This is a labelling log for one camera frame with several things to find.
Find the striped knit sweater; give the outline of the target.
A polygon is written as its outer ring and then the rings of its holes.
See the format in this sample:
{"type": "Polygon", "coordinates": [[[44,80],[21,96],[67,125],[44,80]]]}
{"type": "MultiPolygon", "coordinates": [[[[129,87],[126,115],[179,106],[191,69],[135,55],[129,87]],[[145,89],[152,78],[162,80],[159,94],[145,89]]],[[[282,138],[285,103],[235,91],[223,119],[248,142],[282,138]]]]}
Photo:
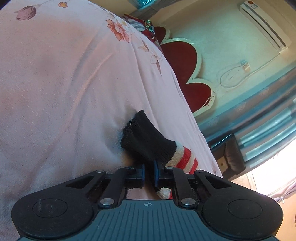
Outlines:
{"type": "Polygon", "coordinates": [[[121,146],[137,161],[144,163],[145,182],[160,199],[172,199],[168,188],[154,185],[155,169],[167,166],[180,168],[186,174],[193,174],[198,167],[197,158],[192,151],[176,141],[165,138],[151,123],[143,110],[123,129],[121,146]]]}

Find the blue window curtain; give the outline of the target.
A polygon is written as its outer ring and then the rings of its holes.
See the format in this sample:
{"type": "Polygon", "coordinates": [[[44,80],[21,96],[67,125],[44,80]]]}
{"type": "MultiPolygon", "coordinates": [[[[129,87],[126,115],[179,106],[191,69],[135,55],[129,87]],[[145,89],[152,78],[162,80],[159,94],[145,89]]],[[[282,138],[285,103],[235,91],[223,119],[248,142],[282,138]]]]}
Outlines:
{"type": "Polygon", "coordinates": [[[210,144],[233,134],[244,161],[264,161],[295,139],[295,69],[198,125],[210,144]]]}

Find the pink floral bed quilt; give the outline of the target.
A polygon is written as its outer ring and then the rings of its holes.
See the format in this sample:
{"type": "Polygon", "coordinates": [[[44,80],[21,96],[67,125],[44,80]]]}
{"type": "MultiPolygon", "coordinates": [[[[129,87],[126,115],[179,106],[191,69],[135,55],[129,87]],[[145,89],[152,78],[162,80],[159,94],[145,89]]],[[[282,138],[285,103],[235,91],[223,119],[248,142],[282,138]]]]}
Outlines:
{"type": "Polygon", "coordinates": [[[89,1],[2,1],[1,240],[23,196],[130,166],[125,125],[143,110],[178,144],[169,164],[221,175],[160,49],[89,1]]]}

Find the red heart-shaped headboard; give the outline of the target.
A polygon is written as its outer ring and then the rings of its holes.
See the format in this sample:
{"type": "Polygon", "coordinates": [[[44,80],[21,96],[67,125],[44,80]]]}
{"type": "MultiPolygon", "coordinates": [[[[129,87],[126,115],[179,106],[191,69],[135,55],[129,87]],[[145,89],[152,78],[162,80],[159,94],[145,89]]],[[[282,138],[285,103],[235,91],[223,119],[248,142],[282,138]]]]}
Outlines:
{"type": "Polygon", "coordinates": [[[209,81],[197,77],[202,67],[202,54],[197,44],[186,38],[171,38],[170,30],[162,26],[155,27],[154,31],[193,116],[209,110],[216,93],[209,81]]]}

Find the striped red pillow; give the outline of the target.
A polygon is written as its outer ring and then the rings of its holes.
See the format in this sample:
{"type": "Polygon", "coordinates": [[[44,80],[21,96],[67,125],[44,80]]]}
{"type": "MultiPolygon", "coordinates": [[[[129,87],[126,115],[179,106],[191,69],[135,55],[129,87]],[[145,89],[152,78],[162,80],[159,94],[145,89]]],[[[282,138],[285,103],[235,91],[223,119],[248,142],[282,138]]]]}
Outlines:
{"type": "Polygon", "coordinates": [[[154,26],[150,20],[145,21],[127,14],[123,16],[123,19],[126,20],[130,25],[132,25],[143,35],[145,35],[148,39],[150,39],[154,44],[159,43],[154,31],[154,26]]]}

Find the white wall air conditioner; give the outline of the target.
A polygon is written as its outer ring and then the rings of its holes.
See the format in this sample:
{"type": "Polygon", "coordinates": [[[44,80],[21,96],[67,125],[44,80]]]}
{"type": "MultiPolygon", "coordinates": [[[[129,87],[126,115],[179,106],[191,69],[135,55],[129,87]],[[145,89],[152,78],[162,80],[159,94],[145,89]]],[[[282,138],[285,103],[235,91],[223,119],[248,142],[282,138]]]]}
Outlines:
{"type": "Polygon", "coordinates": [[[291,45],[291,40],[282,28],[254,1],[245,1],[240,12],[269,40],[280,54],[291,45]]]}

